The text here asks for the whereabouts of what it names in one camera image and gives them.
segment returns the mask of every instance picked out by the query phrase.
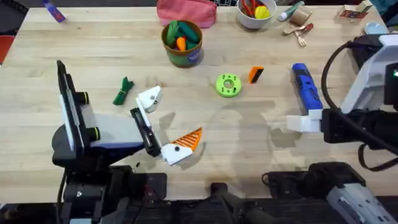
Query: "green gear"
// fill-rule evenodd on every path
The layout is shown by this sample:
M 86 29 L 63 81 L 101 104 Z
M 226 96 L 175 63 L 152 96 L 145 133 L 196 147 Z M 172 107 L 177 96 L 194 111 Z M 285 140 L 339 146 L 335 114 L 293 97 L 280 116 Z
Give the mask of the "green gear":
M 216 91 L 222 97 L 234 97 L 241 89 L 241 79 L 234 74 L 224 73 L 217 78 Z

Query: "pink pouch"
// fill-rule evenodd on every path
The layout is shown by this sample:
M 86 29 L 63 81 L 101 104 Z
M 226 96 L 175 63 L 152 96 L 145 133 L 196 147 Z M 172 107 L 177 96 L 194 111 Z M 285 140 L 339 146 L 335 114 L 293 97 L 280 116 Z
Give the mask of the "pink pouch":
M 192 21 L 201 28 L 216 22 L 217 5 L 209 0 L 158 0 L 156 8 L 163 26 L 179 19 Z

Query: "green toy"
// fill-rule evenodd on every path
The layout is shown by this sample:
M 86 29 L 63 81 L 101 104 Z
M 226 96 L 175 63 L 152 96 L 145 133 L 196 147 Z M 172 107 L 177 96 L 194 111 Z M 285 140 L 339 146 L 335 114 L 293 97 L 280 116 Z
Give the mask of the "green toy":
M 194 43 L 199 42 L 199 36 L 189 27 L 186 23 L 179 21 L 178 26 L 180 30 L 187 36 L 188 39 L 192 40 Z
M 222 97 L 234 97 L 241 89 L 241 79 L 234 74 L 224 73 L 217 78 L 216 91 Z
M 169 24 L 169 29 L 167 30 L 166 35 L 166 44 L 171 46 L 175 42 L 175 36 L 178 32 L 178 23 L 177 21 L 171 21 Z
M 113 104 L 116 106 L 123 105 L 126 95 L 129 90 L 131 90 L 132 86 L 134 86 L 134 82 L 129 81 L 127 77 L 124 77 L 122 81 L 122 88 L 119 90 L 118 95 L 113 100 Z
M 192 42 L 191 40 L 187 39 L 187 50 L 191 50 L 192 48 L 196 47 L 197 45 Z
M 185 34 L 183 32 L 181 32 L 180 29 L 178 29 L 178 31 L 175 33 L 174 37 L 177 39 L 177 38 L 183 37 L 183 36 L 185 36 Z

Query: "white bowl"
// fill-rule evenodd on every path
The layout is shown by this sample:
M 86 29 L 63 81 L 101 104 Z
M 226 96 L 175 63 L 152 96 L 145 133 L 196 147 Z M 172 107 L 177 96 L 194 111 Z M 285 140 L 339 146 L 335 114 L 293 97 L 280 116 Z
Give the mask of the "white bowl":
M 377 22 L 368 22 L 365 25 L 365 33 L 366 34 L 388 34 L 389 31 L 385 27 L 385 25 L 380 25 Z
M 272 16 L 276 12 L 276 3 L 274 0 L 259 0 L 262 2 L 265 6 L 267 6 L 270 16 L 265 19 L 255 19 L 251 18 L 245 13 L 241 11 L 241 8 L 243 8 L 242 1 L 246 1 L 246 4 L 250 2 L 250 0 L 238 0 L 238 3 L 236 4 L 236 7 L 238 8 L 238 21 L 246 28 L 249 29 L 260 29 L 263 27 L 267 22 L 271 21 Z

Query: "wooden tabletop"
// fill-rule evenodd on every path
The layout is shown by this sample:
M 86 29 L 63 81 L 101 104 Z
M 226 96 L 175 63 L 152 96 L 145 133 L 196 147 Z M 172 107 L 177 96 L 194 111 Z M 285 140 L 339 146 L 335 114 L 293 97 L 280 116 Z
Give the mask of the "wooden tabletop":
M 332 52 L 361 34 L 369 21 L 382 22 L 375 8 L 359 24 L 336 19 L 339 6 L 313 6 L 300 48 L 287 23 L 272 22 L 248 32 L 236 22 L 235 7 L 219 7 L 217 23 L 203 30 L 205 56 L 199 66 L 177 68 L 160 40 L 156 8 L 61 8 L 68 22 L 58 24 L 44 8 L 33 8 L 0 68 L 0 202 L 54 202 L 62 169 L 52 164 L 51 138 L 62 124 L 56 60 L 71 73 L 79 91 L 87 91 L 95 112 L 130 116 L 138 93 L 162 86 L 163 99 L 150 115 L 161 138 L 174 140 L 203 127 L 194 155 L 169 167 L 144 152 L 118 164 L 138 172 L 165 172 L 168 198 L 204 198 L 212 182 L 226 182 L 232 193 L 267 197 L 261 174 L 272 170 L 305 170 L 313 162 L 350 163 L 377 195 L 398 194 L 398 169 L 372 173 L 360 168 L 359 143 L 331 145 L 321 134 L 285 128 L 285 116 L 301 114 L 290 68 L 304 62 L 320 86 L 320 74 Z M 286 7 L 279 7 L 277 15 Z M 264 66 L 259 82 L 248 84 L 252 66 Z M 341 103 L 355 78 L 347 52 L 334 62 L 328 85 Z M 235 98 L 214 91 L 222 73 L 235 73 L 243 89 Z M 123 77 L 136 84 L 123 106 L 112 101 Z M 367 152 L 376 165 L 393 158 L 386 151 Z

